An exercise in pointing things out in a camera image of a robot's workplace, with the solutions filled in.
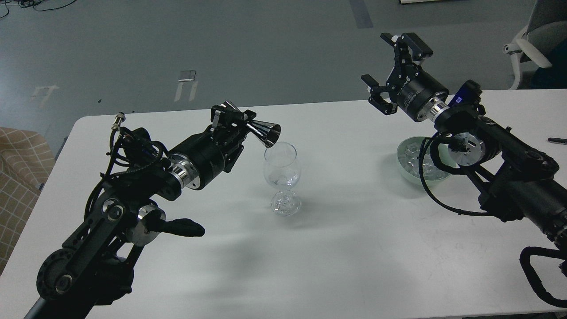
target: chair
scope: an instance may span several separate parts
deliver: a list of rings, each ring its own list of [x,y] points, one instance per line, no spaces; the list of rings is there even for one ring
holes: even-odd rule
[[[0,274],[54,164],[43,136],[0,128]]]
[[[533,61],[539,68],[550,69],[548,55],[567,39],[567,1],[537,0],[528,25],[518,32],[503,52],[510,55],[514,83],[509,90],[527,89],[535,71],[526,62]]]

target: wine glass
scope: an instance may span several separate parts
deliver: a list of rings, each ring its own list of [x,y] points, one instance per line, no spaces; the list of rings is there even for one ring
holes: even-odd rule
[[[291,189],[299,182],[301,165],[297,150],[287,142],[277,142],[264,152],[264,178],[272,187],[280,190],[272,198],[272,210],[282,216],[299,211],[301,201]]]

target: cable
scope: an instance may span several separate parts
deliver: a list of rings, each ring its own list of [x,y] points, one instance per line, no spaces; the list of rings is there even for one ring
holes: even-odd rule
[[[441,207],[451,211],[451,212],[455,212],[459,215],[467,215],[467,216],[494,216],[491,215],[489,213],[486,212],[472,212],[472,211],[465,211],[463,209],[459,209],[459,208],[454,208],[451,207],[449,205],[446,205],[445,203],[441,202],[440,200],[438,200],[435,195],[433,195],[433,193],[431,192],[431,190],[429,189],[429,187],[427,186],[427,183],[425,182],[425,177],[424,177],[424,168],[423,168],[423,164],[424,164],[424,156],[425,156],[425,152],[426,150],[429,148],[429,146],[431,145],[431,142],[433,142],[434,139],[436,139],[437,137],[439,137],[440,133],[437,132],[435,133],[431,138],[424,138],[423,141],[421,141],[421,146],[420,146],[420,155],[417,157],[418,159],[418,169],[419,169],[419,173],[420,173],[420,180],[421,180],[421,184],[423,185],[425,192],[429,195],[429,197],[431,199],[433,199],[434,202],[436,202],[437,204],[439,204]]]
[[[6,14],[4,14],[3,16],[0,16],[0,19],[4,18],[5,16],[7,16],[8,14],[10,14],[10,9],[8,8],[8,3],[12,2],[12,1],[4,1],[4,6],[6,7],[6,10],[8,12],[6,12]]]
[[[71,2],[69,2],[69,3],[67,3],[66,5],[61,6],[61,7],[58,7],[58,8],[43,9],[43,10],[38,10],[38,9],[36,9],[36,6],[38,6],[39,4],[41,4],[41,3],[43,2],[43,0],[42,0],[42,1],[40,1],[39,3],[33,5],[32,7],[33,7],[33,9],[34,9],[35,11],[37,11],[37,12],[52,11],[52,10],[57,10],[57,9],[64,8],[64,7],[66,7],[66,6],[70,6],[70,5],[72,5],[75,1],[77,1],[77,0],[73,0],[73,1],[71,1]]]

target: checkered fabric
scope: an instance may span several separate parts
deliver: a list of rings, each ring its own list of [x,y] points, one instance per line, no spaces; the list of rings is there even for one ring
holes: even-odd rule
[[[54,164],[43,136],[0,128],[0,274]]]

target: glass base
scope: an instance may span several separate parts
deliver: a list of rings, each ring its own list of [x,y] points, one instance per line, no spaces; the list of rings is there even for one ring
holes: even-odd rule
[[[280,191],[272,197],[272,210],[281,216],[291,216],[299,211],[301,201],[292,191]]]

